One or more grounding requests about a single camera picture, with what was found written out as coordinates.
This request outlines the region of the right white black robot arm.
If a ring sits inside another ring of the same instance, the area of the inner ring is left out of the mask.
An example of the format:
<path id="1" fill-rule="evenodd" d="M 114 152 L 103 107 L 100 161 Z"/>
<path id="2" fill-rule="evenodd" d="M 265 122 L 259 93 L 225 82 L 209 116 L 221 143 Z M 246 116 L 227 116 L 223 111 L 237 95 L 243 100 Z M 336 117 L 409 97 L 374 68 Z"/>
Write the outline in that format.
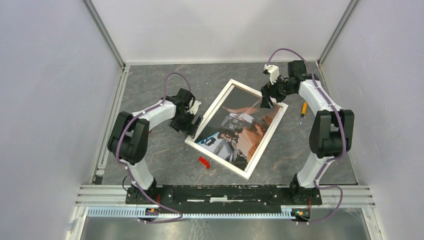
<path id="1" fill-rule="evenodd" d="M 283 77 L 276 65 L 264 65 L 263 72 L 269 76 L 269 82 L 260 89 L 260 106 L 270 109 L 287 96 L 298 94 L 314 115 L 308 140 L 310 154 L 303 168 L 293 177 L 288 191 L 293 203 L 302 204 L 309 195 L 318 194 L 319 182 L 330 164 L 350 150 L 355 115 L 330 98 L 319 79 L 307 72 L 302 60 L 289 62 L 287 69 L 288 77 Z"/>

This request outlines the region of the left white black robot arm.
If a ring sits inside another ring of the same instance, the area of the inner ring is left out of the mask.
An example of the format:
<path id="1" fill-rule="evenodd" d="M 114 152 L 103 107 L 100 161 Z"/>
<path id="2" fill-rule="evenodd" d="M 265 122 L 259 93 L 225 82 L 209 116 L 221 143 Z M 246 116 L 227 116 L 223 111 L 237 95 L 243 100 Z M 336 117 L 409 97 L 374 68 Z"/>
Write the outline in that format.
<path id="1" fill-rule="evenodd" d="M 132 186 L 138 189 L 137 196 L 145 204 L 153 203 L 158 195 L 156 180 L 144 160 L 150 131 L 169 121 L 172 129 L 193 137 L 203 120 L 196 116 L 200 105 L 189 90 L 181 88 L 176 95 L 166 95 L 144 110 L 117 115 L 107 149 L 124 166 Z"/>

